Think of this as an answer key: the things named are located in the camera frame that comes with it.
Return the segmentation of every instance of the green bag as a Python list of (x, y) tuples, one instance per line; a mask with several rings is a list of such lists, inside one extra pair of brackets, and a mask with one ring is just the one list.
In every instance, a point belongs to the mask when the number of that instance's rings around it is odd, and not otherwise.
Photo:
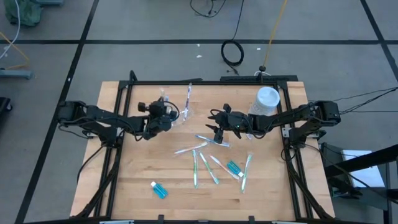
[[(40, 4), (32, 2), (31, 0), (17, 0), (19, 5), (19, 16), (21, 25), (36, 26), (41, 19), (42, 8)], [(6, 8), (6, 17), (10, 23), (18, 23), (18, 13), (15, 0), (4, 0)]]

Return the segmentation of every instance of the wooden tabletop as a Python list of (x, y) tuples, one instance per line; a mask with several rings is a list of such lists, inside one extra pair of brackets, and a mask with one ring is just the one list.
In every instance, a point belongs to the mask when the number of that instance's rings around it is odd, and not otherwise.
[[(293, 108), (307, 103), (302, 82), (288, 82), (289, 96)], [(118, 82), (103, 82), (98, 106), (113, 111)], [(274, 128), (263, 139), (249, 140), (244, 135), (238, 139), (232, 132), (224, 132), (224, 140), (231, 147), (210, 144), (201, 151), (207, 158), (220, 184), (216, 185), (203, 161), (198, 158), (199, 188), (193, 186), (192, 153), (173, 156), (179, 149), (203, 142), (194, 137), (200, 134), (213, 138), (213, 131), (205, 124), (215, 124), (207, 119), (211, 109), (221, 109), (229, 103), (235, 111), (247, 113), (261, 86), (193, 86), (190, 98), (193, 116), (183, 124), (173, 127), (155, 138), (135, 142), (133, 136), (124, 137), (123, 152), (119, 168), (118, 183), (113, 207), (113, 219), (155, 220), (165, 215), (166, 220), (295, 220), (290, 194), (290, 185), (285, 162), (280, 158), (282, 138), (280, 129)], [(129, 116), (142, 116), (138, 112), (140, 101), (150, 103), (158, 99), (160, 88), (169, 95), (170, 101), (181, 110), (187, 97), (187, 86), (133, 86)], [(282, 107), (285, 109), (283, 96)], [(307, 144), (317, 147), (316, 140)], [(85, 159), (100, 146), (97, 139), (88, 141)], [(76, 215), (92, 198), (100, 182), (103, 167), (103, 150), (82, 171), (72, 205), (71, 215)], [(308, 189), (319, 204), (334, 216), (325, 173), (319, 153), (306, 147), (301, 150)], [(223, 164), (235, 161), (244, 168), (249, 153), (253, 153), (249, 165), (248, 180), (244, 194), (241, 183), (218, 167), (209, 157), (213, 155)], [(169, 192), (160, 199), (150, 183), (156, 181)], [(305, 216), (302, 195), (299, 192), (302, 216)], [(105, 213), (108, 192), (104, 195), (101, 214)]]

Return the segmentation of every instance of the black floor line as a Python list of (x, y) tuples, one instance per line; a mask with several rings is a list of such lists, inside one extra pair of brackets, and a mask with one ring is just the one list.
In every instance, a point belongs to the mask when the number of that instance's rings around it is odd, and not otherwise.
[[(167, 40), (86, 40), (85, 44), (150, 45), (150, 44), (222, 44), (224, 39), (167, 39)], [(267, 39), (240, 39), (240, 44), (268, 44)], [(79, 44), (80, 40), (16, 40), (15, 44)], [(305, 45), (397, 45), (398, 40), (273, 40), (272, 44)]]
[(379, 26), (377, 25), (376, 20), (374, 19), (366, 0), (361, 0), (361, 4), (362, 4), (363, 9), (365, 10), (366, 15), (368, 16), (369, 22), (372, 25), (372, 28), (374, 30), (374, 33), (376, 34), (377, 39), (381, 42), (381, 48), (383, 49), (383, 52), (386, 55), (386, 58), (391, 67), (391, 70), (394, 73), (396, 80), (398, 81), (398, 67), (397, 67), (396, 61), (395, 61), (394, 57), (392, 56), (390, 49), (388, 48), (387, 43), (384, 40), (383, 35), (381, 34)]
[[(69, 87), (72, 82), (73, 76), (75, 74), (76, 67), (77, 67), (79, 59), (80, 59), (81, 51), (83, 50), (83, 46), (85, 44), (85, 40), (87, 38), (87, 34), (88, 34), (88, 31), (91, 26), (91, 22), (94, 18), (94, 14), (95, 14), (95, 11), (96, 11), (96, 8), (98, 5), (98, 1), (99, 0), (94, 0), (93, 5), (91, 7), (90, 14), (88, 15), (85, 28), (83, 29), (83, 33), (81, 34), (81, 37), (80, 37), (80, 40), (78, 43), (78, 47), (76, 49), (75, 56), (72, 60), (72, 64), (70, 65), (68, 75), (65, 79), (65, 84), (63, 85), (58, 103), (61, 101), (64, 101), (68, 95)], [(21, 203), (21, 207), (19, 208), (18, 215), (17, 215), (16, 221), (15, 221), (16, 224), (23, 223), (25, 220), (26, 214), (28, 212), (29, 205), (32, 201), (33, 194), (35, 192), (37, 183), (40, 178), (40, 173), (44, 166), (45, 158), (47, 157), (47, 154), (50, 149), (50, 145), (51, 145), (51, 141), (54, 136), (55, 128), (57, 127), (57, 121), (55, 119), (57, 113), (58, 113), (58, 104), (55, 107), (54, 115), (52, 117), (52, 120), (51, 120), (51, 123), (49, 126), (49, 130), (47, 131), (47, 134), (45, 136), (44, 143), (43, 143), (42, 149), (39, 154), (39, 158), (37, 159), (35, 169), (33, 171), (32, 177), (30, 178), (29, 185), (28, 185), (27, 190), (24, 195), (24, 199)]]

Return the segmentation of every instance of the small blue bottle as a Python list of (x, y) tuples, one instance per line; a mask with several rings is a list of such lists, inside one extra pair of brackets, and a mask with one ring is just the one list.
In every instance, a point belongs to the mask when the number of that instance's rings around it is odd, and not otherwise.
[(164, 199), (168, 195), (167, 191), (160, 184), (156, 184), (154, 181), (152, 181), (150, 185), (154, 189), (154, 192), (157, 194), (157, 196), (159, 196), (161, 199)]
[(234, 163), (234, 161), (230, 161), (226, 166), (232, 171), (232, 173), (238, 175), (239, 177), (243, 177), (241, 169)]

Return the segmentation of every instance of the gray floor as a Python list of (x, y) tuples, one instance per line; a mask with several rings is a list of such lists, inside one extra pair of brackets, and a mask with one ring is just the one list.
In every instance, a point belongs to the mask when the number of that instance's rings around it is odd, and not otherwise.
[[(93, 0), (69, 0), (62, 7), (45, 8), (42, 22), (22, 29), (20, 39), (78, 40)], [(195, 16), (184, 0), (100, 0), (88, 39), (228, 39), (239, 14), (239, 0), (227, 1), (212, 19)], [(281, 0), (251, 0), (244, 4), (238, 39), (267, 39)], [(221, 1), (216, 1), (216, 8)], [(398, 39), (398, 3), (368, 1), (385, 39)], [(204, 0), (195, 6), (207, 9)], [(0, 17), (4, 17), (0, 4)], [(13, 38), (16, 27), (0, 20), (0, 32)], [(289, 1), (276, 39), (376, 40), (361, 3), (357, 0)], [(31, 80), (0, 80), (0, 96), (10, 97), (14, 110), (0, 132), (0, 219), (12, 223), (22, 202), (55, 105), (69, 71), (76, 45), (18, 45), (30, 57)], [(266, 45), (246, 44), (241, 75), (252, 75), (264, 60)], [(398, 57), (398, 46), (390, 45)], [(231, 59), (233, 48), (226, 48)], [(0, 60), (0, 67), (22, 62), (15, 50)], [(228, 66), (219, 44), (185, 45), (85, 45), (78, 62), (69, 100), (95, 104), (101, 82), (127, 79), (133, 69), (140, 80), (182, 80), (201, 77), (218, 80)], [(273, 75), (298, 75), (311, 100), (342, 96), (397, 86), (397, 80), (380, 45), (273, 45), (267, 71)], [(341, 101), (340, 108), (367, 98)], [(397, 93), (367, 105), (363, 110), (398, 110)], [(350, 149), (382, 149), (397, 144), (398, 119), (394, 113), (347, 114), (322, 139)], [(86, 142), (56, 132), (40, 176), (26, 221), (67, 218), (76, 188), (76, 173)], [(396, 168), (391, 164), (393, 187)], [(336, 216), (343, 220), (382, 223), (382, 212), (354, 201), (334, 199)]]

